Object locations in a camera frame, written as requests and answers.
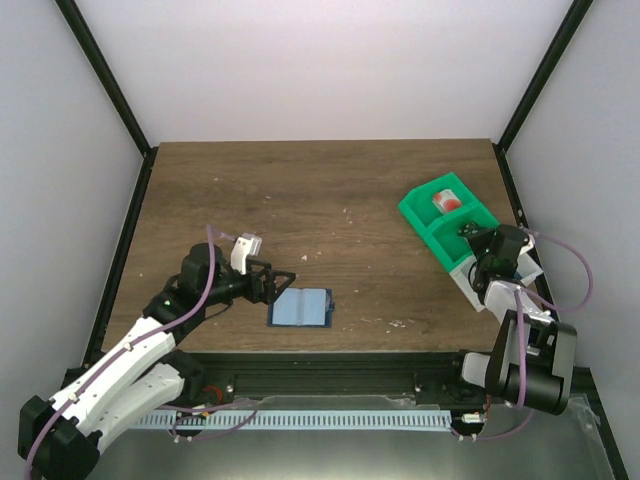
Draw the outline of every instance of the white bracket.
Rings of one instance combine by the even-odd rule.
[[[515,291],[518,288],[518,285],[514,283],[499,280],[491,282],[489,288],[487,288],[484,304],[487,310],[496,316],[500,324],[502,324],[507,310],[516,311]],[[530,318],[546,324],[554,321],[553,317],[540,310],[525,292],[520,293],[520,300],[522,302],[522,311],[525,315],[529,315]]]
[[[98,450],[102,454],[125,430],[135,425],[150,411],[180,396],[184,379],[171,365],[159,363],[124,391],[103,412],[94,430],[100,430]]]
[[[260,252],[262,238],[250,233],[243,233],[238,237],[231,251],[231,268],[242,275],[247,273],[247,257],[255,257]]]

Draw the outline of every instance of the red object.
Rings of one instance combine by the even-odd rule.
[[[214,387],[213,385],[207,385],[206,387],[204,387],[202,389],[203,392],[215,392],[216,397],[218,397],[218,405],[222,403],[222,390],[220,390],[218,387]]]
[[[462,203],[460,203],[460,200],[457,200],[455,198],[451,198],[449,200],[445,200],[444,203],[442,204],[442,206],[444,207],[444,209],[447,212],[451,212],[451,211],[455,210],[456,208],[460,208],[462,206]]]

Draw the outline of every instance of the metal floor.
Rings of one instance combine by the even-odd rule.
[[[492,407],[487,434],[526,414]],[[517,435],[459,443],[449,433],[245,431],[175,444],[165,431],[128,431],[104,454],[91,480],[224,479],[612,479],[582,398],[554,417],[536,413]]]

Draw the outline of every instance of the black metal frame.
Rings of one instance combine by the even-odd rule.
[[[104,335],[158,148],[151,148],[149,145],[76,2],[55,1],[144,157],[84,356],[84,366],[69,370],[65,380],[69,381],[103,354]],[[496,161],[514,215],[525,226],[528,226],[526,216],[511,177],[506,153],[592,1],[573,1],[504,134],[498,144],[494,145]],[[539,261],[536,252],[532,256]],[[551,292],[544,276],[536,281],[536,287],[541,295],[551,300]],[[477,391],[460,389],[456,384],[461,353],[201,353],[195,356],[212,378],[222,376],[231,379],[238,395],[258,398],[317,394],[379,394],[391,398],[413,395],[417,403],[438,404],[441,408],[454,412],[481,408],[484,402]],[[628,478],[589,369],[574,369],[572,392],[587,395],[591,408],[600,417],[599,430],[615,477]]]

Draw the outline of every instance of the red and white object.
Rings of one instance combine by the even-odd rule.
[[[433,196],[433,204],[442,214],[453,212],[456,208],[460,208],[462,206],[462,202],[458,197],[456,197],[456,194],[453,193],[453,190],[450,188],[436,193]]]

